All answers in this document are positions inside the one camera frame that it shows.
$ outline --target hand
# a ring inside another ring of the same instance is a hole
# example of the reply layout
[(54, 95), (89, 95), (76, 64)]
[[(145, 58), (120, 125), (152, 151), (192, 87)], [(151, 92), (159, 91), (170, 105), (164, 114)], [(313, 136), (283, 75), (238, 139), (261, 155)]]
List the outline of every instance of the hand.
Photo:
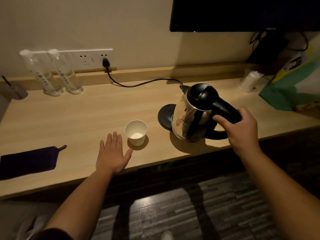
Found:
[(250, 152), (261, 152), (257, 121), (246, 108), (240, 108), (239, 112), (242, 120), (235, 124), (220, 115), (215, 115), (213, 119), (226, 131), (230, 145), (239, 157)]
[(122, 136), (118, 135), (115, 131), (113, 136), (109, 133), (106, 139), (106, 145), (104, 141), (100, 141), (100, 150), (96, 163), (97, 171), (102, 173), (109, 172), (119, 173), (128, 164), (133, 149), (129, 149), (123, 156), (122, 151)]

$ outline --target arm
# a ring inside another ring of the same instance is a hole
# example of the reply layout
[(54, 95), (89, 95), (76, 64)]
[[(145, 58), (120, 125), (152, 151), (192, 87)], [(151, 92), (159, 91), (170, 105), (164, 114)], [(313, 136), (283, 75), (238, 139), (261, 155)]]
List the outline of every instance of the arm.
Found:
[(257, 121), (245, 108), (242, 121), (231, 124), (216, 115), (230, 145), (263, 193), (279, 228), (292, 240), (320, 239), (320, 201), (270, 160), (258, 143)]
[(70, 194), (45, 229), (61, 229), (74, 240), (90, 239), (111, 178), (126, 167), (132, 152), (129, 149), (123, 156), (122, 137), (117, 132), (108, 134), (106, 144), (101, 140), (96, 170)]

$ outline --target forearm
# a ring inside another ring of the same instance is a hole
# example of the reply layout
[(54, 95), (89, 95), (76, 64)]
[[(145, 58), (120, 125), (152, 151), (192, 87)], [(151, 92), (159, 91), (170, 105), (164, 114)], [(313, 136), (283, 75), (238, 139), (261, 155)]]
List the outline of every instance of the forearm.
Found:
[(281, 230), (293, 240), (320, 239), (320, 201), (262, 151), (240, 155)]
[(59, 228), (74, 240), (89, 239), (94, 231), (113, 173), (95, 171), (59, 207), (45, 229)]

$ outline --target electric kettle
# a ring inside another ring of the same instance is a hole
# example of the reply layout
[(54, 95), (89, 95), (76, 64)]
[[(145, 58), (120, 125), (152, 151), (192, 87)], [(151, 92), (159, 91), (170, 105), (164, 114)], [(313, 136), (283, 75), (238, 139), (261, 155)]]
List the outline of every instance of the electric kettle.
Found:
[(172, 130), (180, 139), (198, 141), (226, 139), (226, 131), (214, 130), (217, 122), (212, 119), (220, 115), (231, 123), (241, 121), (238, 110), (219, 97), (210, 85), (198, 83), (192, 87), (180, 85), (183, 95), (177, 104), (167, 104), (158, 113), (163, 128)]

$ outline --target bottle cap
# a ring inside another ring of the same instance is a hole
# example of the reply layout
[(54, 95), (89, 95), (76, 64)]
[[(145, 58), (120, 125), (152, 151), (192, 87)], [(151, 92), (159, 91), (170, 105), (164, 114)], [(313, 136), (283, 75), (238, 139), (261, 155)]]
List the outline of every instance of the bottle cap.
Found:
[(58, 51), (57, 49), (50, 49), (48, 50), (48, 53), (52, 56), (60, 56), (60, 51)]
[(24, 57), (31, 58), (33, 56), (33, 53), (28, 49), (24, 49), (24, 50), (20, 51), (20, 55), (24, 56)]

